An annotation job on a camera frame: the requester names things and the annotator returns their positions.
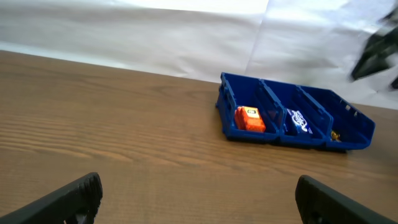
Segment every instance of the orange package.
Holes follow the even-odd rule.
[[[266,131],[266,125],[261,119],[259,110],[248,106],[239,106],[235,111],[235,122],[240,130]]]

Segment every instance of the blue storage container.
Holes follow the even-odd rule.
[[[274,94],[258,78],[221,74],[220,94],[217,108],[223,123],[223,132],[228,139],[247,139],[270,142],[279,137],[279,127],[284,115],[282,106]],[[264,133],[239,130],[234,120],[239,106],[258,108],[267,129]]]
[[[219,91],[216,106],[228,139],[329,150],[364,149],[371,143],[374,122],[331,90],[222,73]],[[234,120],[239,106],[258,108],[266,131],[239,130]],[[313,134],[286,132],[284,124],[291,119],[287,109],[300,111]],[[332,130],[341,142],[331,139]]]

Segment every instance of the wooden table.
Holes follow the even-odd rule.
[[[301,223],[308,174],[398,221],[398,111],[346,154],[230,142],[218,84],[0,52],[0,216],[96,171],[96,223]]]

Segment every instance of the white backdrop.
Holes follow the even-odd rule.
[[[0,0],[0,49],[219,82],[232,72],[398,110],[392,68],[351,83],[394,0]]]

